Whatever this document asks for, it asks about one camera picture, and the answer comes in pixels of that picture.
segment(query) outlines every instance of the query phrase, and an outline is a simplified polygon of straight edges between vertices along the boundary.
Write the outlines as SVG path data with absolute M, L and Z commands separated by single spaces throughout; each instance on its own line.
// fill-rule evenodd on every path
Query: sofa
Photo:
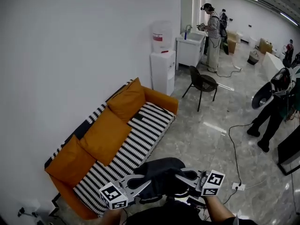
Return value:
M 234 53 L 236 43 L 238 42 L 238 35 L 235 32 L 227 31 L 227 42 L 228 42 L 228 51 Z
M 83 219 L 106 205 L 99 189 L 132 174 L 176 117 L 178 100 L 130 80 L 99 106 L 53 153 L 45 171 Z

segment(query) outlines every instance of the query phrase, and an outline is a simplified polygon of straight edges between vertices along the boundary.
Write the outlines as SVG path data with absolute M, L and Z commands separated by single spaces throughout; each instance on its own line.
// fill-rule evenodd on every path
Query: white pants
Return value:
M 219 55 L 220 55 L 220 44 L 221 37 L 212 38 L 209 37 L 208 41 L 208 52 L 207 52 L 207 65 L 214 71 L 218 68 Z

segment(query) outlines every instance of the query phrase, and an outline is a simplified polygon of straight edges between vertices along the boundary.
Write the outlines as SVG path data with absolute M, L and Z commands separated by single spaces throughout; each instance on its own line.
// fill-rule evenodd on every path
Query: black chair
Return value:
M 213 79 L 211 76 L 201 75 L 199 73 L 198 69 L 193 66 L 189 67 L 189 71 L 191 73 L 192 82 L 182 97 L 184 97 L 186 95 L 186 93 L 188 92 L 190 87 L 194 87 L 194 88 L 197 88 L 198 90 L 200 90 L 201 93 L 200 93 L 200 99 L 199 99 L 199 105 L 198 105 L 198 111 L 199 111 L 202 92 L 211 92 L 213 90 L 216 90 L 214 98 L 212 100 L 212 101 L 215 101 L 218 84 L 216 83 L 216 80 Z

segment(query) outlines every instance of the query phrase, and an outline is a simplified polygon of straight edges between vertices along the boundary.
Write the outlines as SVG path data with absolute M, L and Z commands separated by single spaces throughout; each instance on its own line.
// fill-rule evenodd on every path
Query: marble floor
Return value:
M 221 51 L 219 75 L 230 75 L 230 72 L 235 70 L 233 65 L 242 68 L 241 72 L 233 73 L 230 78 L 218 77 L 209 73 L 204 65 L 198 65 L 201 74 L 208 74 L 218 83 L 232 88 L 228 90 L 219 87 L 214 102 L 212 102 L 214 92 L 204 92 L 199 112 L 197 106 L 200 91 L 190 88 L 186 96 L 181 98 L 191 81 L 188 68 L 180 66 L 176 71 L 175 90 L 172 94 L 179 100 L 177 119 L 150 156 L 150 160 L 176 157 L 186 166 L 193 166 L 199 170 L 214 169 L 225 173 L 225 181 L 219 193 L 219 198 L 223 202 L 234 192 L 233 182 L 239 182 L 233 144 L 228 136 L 228 130 L 234 125 L 251 123 L 259 114 L 259 110 L 252 109 L 251 98 L 267 82 L 261 65 L 263 55 L 259 54 L 259 62 L 252 66 L 247 63 L 249 51 L 249 46 L 244 43 L 237 45 L 235 54 L 228 56 Z M 283 122 L 270 141 L 268 153 L 262 152 L 256 145 L 259 138 L 247 135 L 247 127 L 231 129 L 231 137 L 236 144 L 240 177 L 246 189 L 238 191 L 231 197 L 226 204 L 230 211 L 238 213 L 242 218 L 254 220 L 260 225 L 295 224 L 292 177 L 284 176 L 277 167 L 277 146 L 298 125 L 298 119 Z M 267 122 L 261 126 L 261 134 L 266 127 Z M 293 183 L 295 200 L 300 211 L 300 170 L 293 173 Z M 100 222 L 100 219 L 83 221 L 62 199 L 58 203 L 61 206 L 60 215 L 68 224 Z M 128 209 L 128 213 L 130 215 L 162 203 L 163 201 L 148 206 L 134 205 Z

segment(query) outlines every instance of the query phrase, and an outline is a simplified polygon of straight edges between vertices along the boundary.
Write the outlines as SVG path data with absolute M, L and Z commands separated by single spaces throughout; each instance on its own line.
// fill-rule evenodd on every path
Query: trash bin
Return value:
M 240 32 L 237 32 L 237 34 L 238 34 L 238 41 L 237 41 L 237 43 L 240 43 L 240 40 L 243 38 L 243 34 L 240 33 Z
M 251 51 L 248 58 L 248 63 L 255 65 L 259 61 L 257 51 Z
M 249 46 L 251 48 L 255 48 L 257 40 L 255 40 L 253 37 L 249 37 Z

